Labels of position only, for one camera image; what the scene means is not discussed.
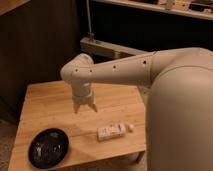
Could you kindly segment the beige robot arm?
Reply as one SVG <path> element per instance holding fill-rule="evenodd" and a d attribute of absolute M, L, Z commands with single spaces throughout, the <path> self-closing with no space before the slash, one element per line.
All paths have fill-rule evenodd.
<path fill-rule="evenodd" d="M 60 75 L 77 106 L 93 101 L 93 83 L 149 87 L 147 171 L 213 171 L 213 51 L 161 50 L 99 64 L 81 53 Z"/>

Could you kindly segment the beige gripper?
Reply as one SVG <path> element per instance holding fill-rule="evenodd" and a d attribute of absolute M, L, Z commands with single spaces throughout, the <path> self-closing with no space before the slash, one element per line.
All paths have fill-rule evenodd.
<path fill-rule="evenodd" d="M 89 105 L 91 109 L 93 109 L 95 112 L 98 112 L 96 105 L 93 103 L 94 102 L 94 92 L 90 91 L 86 95 L 79 95 L 76 92 L 73 93 L 72 95 L 72 100 L 73 100 L 73 108 L 74 108 L 74 113 L 77 114 L 80 105 Z"/>

